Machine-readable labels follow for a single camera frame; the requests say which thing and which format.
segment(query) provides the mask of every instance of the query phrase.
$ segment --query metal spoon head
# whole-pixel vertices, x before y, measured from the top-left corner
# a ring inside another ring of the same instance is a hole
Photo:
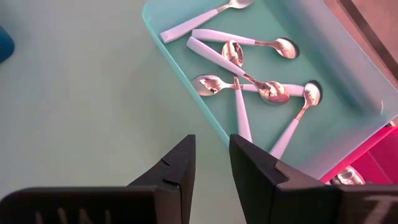
[[[224,44],[222,56],[234,63],[235,65],[243,66],[243,50],[242,47],[234,40],[229,40]]]
[[[279,82],[264,82],[263,85],[267,85],[267,87],[259,89],[260,96],[263,100],[278,104],[289,101],[289,93]]]
[[[254,0],[230,0],[229,5],[235,9],[244,9],[250,6]]]
[[[191,83],[200,96],[213,96],[230,85],[215,75],[199,75]]]
[[[304,86],[305,106],[310,108],[317,106],[322,100],[322,86],[316,80],[311,80]]]
[[[289,59],[295,59],[300,55],[300,49],[297,44],[288,38],[278,38],[275,40],[278,43],[276,51],[283,57]]]

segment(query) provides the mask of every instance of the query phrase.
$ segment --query teal plastic tray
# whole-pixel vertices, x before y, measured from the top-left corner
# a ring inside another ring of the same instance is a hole
[[[223,68],[186,47],[190,34],[164,45],[159,34],[227,0],[148,0],[143,17],[149,32],[199,108],[228,145],[237,133],[232,90],[200,97],[190,80],[209,73],[232,83]],[[301,120],[282,160],[320,178],[398,114],[398,93],[342,28],[321,0],[255,0],[246,9],[228,9],[201,28],[258,40],[293,39],[301,54],[286,60],[271,48],[244,46],[244,70],[263,81],[304,85],[318,80],[322,103]],[[221,51],[223,44],[206,42]],[[254,144],[269,151],[303,106],[291,98],[282,106],[244,92]]]

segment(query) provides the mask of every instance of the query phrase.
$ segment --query brown surface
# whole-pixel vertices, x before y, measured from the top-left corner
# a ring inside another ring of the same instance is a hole
[[[380,71],[398,88],[398,1],[324,2]]]

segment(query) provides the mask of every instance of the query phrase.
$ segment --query teal table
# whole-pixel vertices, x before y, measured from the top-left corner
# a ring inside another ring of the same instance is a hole
[[[0,1],[16,43],[0,64],[0,197],[127,185],[196,134],[191,223],[244,223],[228,149],[154,45],[144,3]]]

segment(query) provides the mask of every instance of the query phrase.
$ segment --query white handle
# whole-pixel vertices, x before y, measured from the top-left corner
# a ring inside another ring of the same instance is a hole
[[[242,91],[235,90],[235,96],[236,96],[236,114],[238,115],[239,135],[244,137],[249,142],[252,142],[248,114],[246,113],[246,107],[244,105]]]
[[[276,142],[275,146],[271,149],[269,154],[274,156],[277,159],[280,159],[285,150],[287,145],[289,145],[290,139],[293,136],[294,131],[297,128],[297,125],[299,124],[299,121],[296,119],[293,119],[293,121],[290,123],[290,125],[287,127],[287,129],[284,131],[284,133],[280,136],[278,141]]]
[[[192,31],[192,37],[198,40],[213,42],[227,42],[229,40],[235,40],[237,43],[243,45],[254,45],[256,42],[255,40],[249,38],[209,29],[194,29]]]
[[[282,84],[289,92],[290,96],[301,96],[303,97],[304,87],[293,84]],[[242,90],[244,91],[259,91],[259,89],[253,84],[243,84]]]
[[[217,65],[229,70],[230,72],[239,75],[242,77],[245,72],[236,66],[234,63],[230,62],[229,60],[226,60],[223,56],[221,56],[219,53],[217,53],[215,50],[211,49],[209,46],[206,44],[200,42],[199,40],[196,40],[193,37],[190,37],[187,42],[187,46],[196,52],[198,55],[201,55],[204,58],[207,58],[208,60],[211,60],[212,62],[216,63]]]
[[[290,96],[303,96],[304,94],[304,86],[293,84],[283,84],[283,86],[289,92]]]
[[[167,31],[164,31],[160,34],[165,44],[177,40],[183,35],[189,33],[192,29],[204,24],[209,19],[215,17],[218,14],[217,9],[210,10],[208,12],[203,13],[200,16],[196,16],[193,19],[190,19],[186,22],[181,23]]]

